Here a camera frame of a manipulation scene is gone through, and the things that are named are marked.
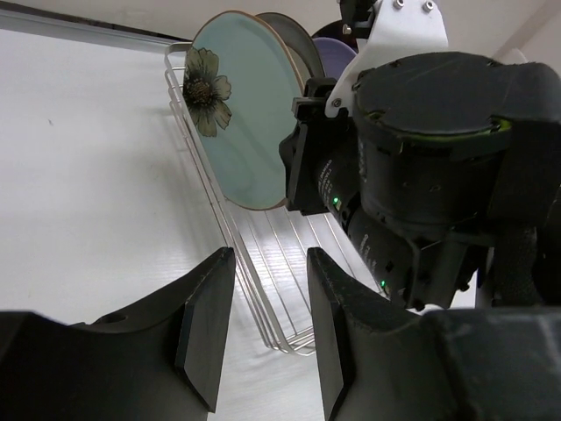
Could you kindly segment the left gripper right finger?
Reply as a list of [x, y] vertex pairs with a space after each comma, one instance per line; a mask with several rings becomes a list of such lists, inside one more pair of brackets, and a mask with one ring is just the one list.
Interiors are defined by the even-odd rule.
[[425, 420], [419, 383], [427, 341], [417, 316], [308, 250], [308, 284], [323, 412], [328, 420]]

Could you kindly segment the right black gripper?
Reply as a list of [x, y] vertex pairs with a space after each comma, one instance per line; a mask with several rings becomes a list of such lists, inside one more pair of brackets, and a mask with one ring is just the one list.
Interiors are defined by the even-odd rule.
[[329, 213], [401, 307], [560, 302], [560, 78], [460, 52], [370, 68], [352, 112], [313, 78], [279, 147], [288, 208]]

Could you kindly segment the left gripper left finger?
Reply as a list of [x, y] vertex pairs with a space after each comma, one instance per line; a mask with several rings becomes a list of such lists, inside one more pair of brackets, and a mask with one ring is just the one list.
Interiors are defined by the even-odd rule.
[[233, 250], [222, 247], [149, 296], [75, 327], [65, 411], [215, 411], [235, 272]]

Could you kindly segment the dark striped rim plate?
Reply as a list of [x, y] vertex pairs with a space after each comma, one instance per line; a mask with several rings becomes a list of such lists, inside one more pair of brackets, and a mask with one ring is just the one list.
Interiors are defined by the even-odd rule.
[[344, 42], [345, 35], [343, 34], [343, 22], [341, 19], [331, 22], [312, 34], [312, 38], [330, 38], [338, 39]]

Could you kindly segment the clear glass plate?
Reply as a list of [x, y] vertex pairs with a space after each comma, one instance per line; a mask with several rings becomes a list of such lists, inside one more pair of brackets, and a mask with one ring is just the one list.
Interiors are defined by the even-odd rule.
[[282, 206], [279, 145], [303, 92], [286, 44], [261, 19], [226, 11], [196, 34], [185, 66], [183, 99], [223, 195], [253, 211]]

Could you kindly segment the purple plastic plate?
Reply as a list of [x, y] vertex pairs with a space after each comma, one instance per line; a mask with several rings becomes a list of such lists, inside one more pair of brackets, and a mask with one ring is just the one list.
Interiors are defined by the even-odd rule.
[[357, 53], [338, 39], [313, 39], [327, 77], [338, 79]]

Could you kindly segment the brown rim cream bowl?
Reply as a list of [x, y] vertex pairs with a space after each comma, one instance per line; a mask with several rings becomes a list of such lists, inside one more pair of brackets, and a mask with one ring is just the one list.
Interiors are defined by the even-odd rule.
[[270, 25], [284, 41], [303, 83], [312, 77], [325, 77], [316, 45], [298, 22], [278, 12], [263, 12], [258, 14], [257, 18]]

